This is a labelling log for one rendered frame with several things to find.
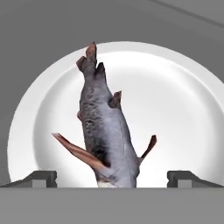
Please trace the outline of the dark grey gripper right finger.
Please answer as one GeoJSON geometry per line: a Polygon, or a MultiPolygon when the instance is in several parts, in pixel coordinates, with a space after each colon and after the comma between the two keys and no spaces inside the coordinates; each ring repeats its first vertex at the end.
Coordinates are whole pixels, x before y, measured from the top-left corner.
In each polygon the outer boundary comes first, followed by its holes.
{"type": "Polygon", "coordinates": [[[168,188],[197,188],[197,187],[218,187],[219,185],[197,177],[191,171],[168,171],[167,172],[168,188]]]}

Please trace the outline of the white round plate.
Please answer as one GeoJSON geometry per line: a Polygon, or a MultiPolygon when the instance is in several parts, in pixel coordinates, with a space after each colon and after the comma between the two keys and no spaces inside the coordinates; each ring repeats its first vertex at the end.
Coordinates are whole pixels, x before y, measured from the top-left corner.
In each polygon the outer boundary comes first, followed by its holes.
{"type": "MultiPolygon", "coordinates": [[[[76,117],[83,76],[78,50],[49,66],[27,89],[13,116],[7,147],[10,180],[55,171],[60,187],[94,187],[93,171],[55,138],[84,144],[76,117]]],[[[185,55],[157,45],[97,46],[109,88],[122,94],[136,153],[157,144],[141,165],[140,187],[164,187],[167,173],[190,171],[224,186],[224,83],[185,55]]]]}

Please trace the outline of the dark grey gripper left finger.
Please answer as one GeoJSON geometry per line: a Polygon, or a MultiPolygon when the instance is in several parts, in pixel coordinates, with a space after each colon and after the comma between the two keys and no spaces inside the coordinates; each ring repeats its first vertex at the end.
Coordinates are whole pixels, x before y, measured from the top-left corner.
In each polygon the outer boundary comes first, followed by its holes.
{"type": "Polygon", "coordinates": [[[56,188],[56,179],[56,171],[33,171],[27,177],[3,185],[3,187],[56,188]]]}

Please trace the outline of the grey fish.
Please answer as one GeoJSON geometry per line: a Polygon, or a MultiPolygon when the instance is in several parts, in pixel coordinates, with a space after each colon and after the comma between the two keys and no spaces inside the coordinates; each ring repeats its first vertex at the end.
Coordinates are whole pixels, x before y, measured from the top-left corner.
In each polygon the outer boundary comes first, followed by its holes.
{"type": "Polygon", "coordinates": [[[84,77],[77,117],[82,124],[85,147],[69,142],[60,133],[53,136],[92,168],[100,188],[135,188],[146,156],[136,154],[121,107],[122,93],[109,90],[105,66],[97,61],[96,43],[87,47],[76,65],[84,77]]]}

